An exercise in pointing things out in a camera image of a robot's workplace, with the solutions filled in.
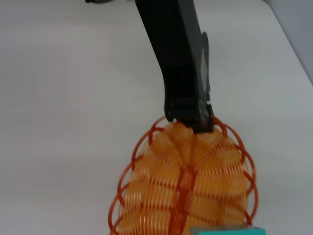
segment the white background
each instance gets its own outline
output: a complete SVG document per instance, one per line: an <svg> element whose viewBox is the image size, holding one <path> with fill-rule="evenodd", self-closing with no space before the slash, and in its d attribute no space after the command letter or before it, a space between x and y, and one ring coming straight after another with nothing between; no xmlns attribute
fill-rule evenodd
<svg viewBox="0 0 313 235"><path fill-rule="evenodd" d="M0 234L103 235L162 74L132 1L0 4ZM255 225L311 233L313 87L261 0L196 0L215 114L258 170Z"/></svg>

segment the translucent orange coil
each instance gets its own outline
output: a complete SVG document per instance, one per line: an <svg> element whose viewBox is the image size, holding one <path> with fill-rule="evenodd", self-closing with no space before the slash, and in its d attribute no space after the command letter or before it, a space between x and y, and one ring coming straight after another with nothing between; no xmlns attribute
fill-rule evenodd
<svg viewBox="0 0 313 235"><path fill-rule="evenodd" d="M238 134L212 118L213 133L194 134L178 122L157 127L161 118L140 139L110 207L111 235L186 235L194 226L252 224L258 205L253 160ZM130 180L122 187L129 170ZM248 214L252 191L254 207Z"/></svg>

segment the teal base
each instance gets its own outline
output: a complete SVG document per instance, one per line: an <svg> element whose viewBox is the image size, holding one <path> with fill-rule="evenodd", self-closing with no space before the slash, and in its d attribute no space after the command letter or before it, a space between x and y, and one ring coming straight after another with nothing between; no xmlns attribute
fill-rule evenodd
<svg viewBox="0 0 313 235"><path fill-rule="evenodd" d="M190 235L266 235L266 231L250 226L191 228Z"/></svg>

